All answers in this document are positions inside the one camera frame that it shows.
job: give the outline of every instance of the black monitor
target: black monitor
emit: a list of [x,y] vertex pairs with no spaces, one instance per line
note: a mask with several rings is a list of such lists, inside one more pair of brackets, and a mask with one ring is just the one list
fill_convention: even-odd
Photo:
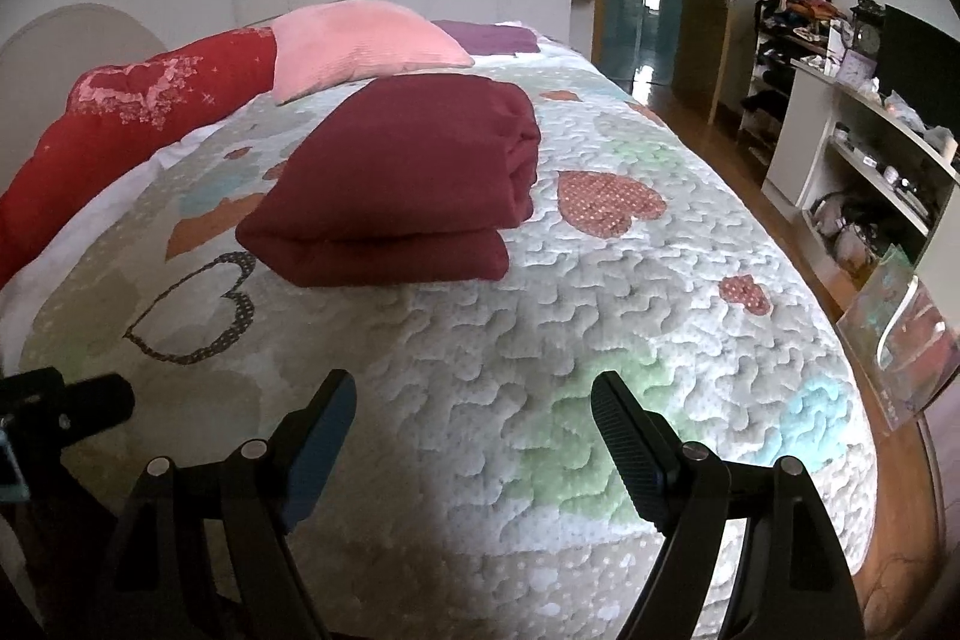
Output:
[[960,42],[923,20],[887,6],[877,55],[880,92],[896,91],[928,125],[960,139]]

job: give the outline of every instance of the bed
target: bed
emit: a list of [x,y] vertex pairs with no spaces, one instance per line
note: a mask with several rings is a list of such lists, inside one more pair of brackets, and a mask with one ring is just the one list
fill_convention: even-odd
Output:
[[[590,383],[613,369],[722,458],[803,458],[856,571],[875,448],[841,345],[784,253],[576,53],[541,39],[539,54],[467,71],[520,85],[541,126],[534,215],[503,232],[499,282],[298,289],[237,244],[233,226],[363,82],[280,107],[256,97],[179,162],[88,204],[0,295],[5,372],[115,371],[136,391],[133,419],[66,453],[69,468],[119,509],[153,456],[222,458],[343,367],[357,417],[289,538],[330,629],[615,637],[662,537],[590,417]],[[613,227],[578,210],[579,190],[610,175],[642,184],[646,205]],[[698,637],[719,630],[742,533],[728,524]]]

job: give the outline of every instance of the dark red folded blanket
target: dark red folded blanket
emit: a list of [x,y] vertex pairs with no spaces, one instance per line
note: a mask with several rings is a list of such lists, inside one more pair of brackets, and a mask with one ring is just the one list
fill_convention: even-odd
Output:
[[517,85],[376,79],[301,143],[237,241],[299,286],[498,280],[533,213],[539,128]]

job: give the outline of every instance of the wooden floor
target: wooden floor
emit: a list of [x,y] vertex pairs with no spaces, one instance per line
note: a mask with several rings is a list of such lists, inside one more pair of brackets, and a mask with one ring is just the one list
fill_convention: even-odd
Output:
[[[647,103],[760,220],[835,324],[841,311],[800,256],[789,221],[760,192],[755,170],[733,139],[720,125],[707,126],[666,88],[654,87]],[[939,571],[936,504],[920,429],[904,426],[889,434],[875,395],[856,363],[852,360],[851,364],[877,444],[878,473],[874,536],[867,560],[853,580],[864,609],[867,636],[886,638],[916,612]]]

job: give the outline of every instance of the clutter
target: clutter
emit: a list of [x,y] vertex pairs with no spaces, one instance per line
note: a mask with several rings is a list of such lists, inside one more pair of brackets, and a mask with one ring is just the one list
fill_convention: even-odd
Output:
[[923,132],[923,141],[940,153],[940,157],[948,164],[952,163],[957,151],[957,140],[949,128],[938,125]]
[[864,82],[856,93],[870,104],[875,104],[877,107],[883,106],[883,100],[880,97],[880,81],[876,77]]
[[861,55],[855,49],[848,49],[844,53],[836,79],[841,85],[859,91],[865,83],[874,78],[876,71],[876,61],[872,61],[866,55]]
[[893,116],[897,121],[901,121],[915,134],[922,135],[925,132],[926,126],[920,119],[920,115],[896,91],[892,92],[883,102],[883,109],[888,115]]

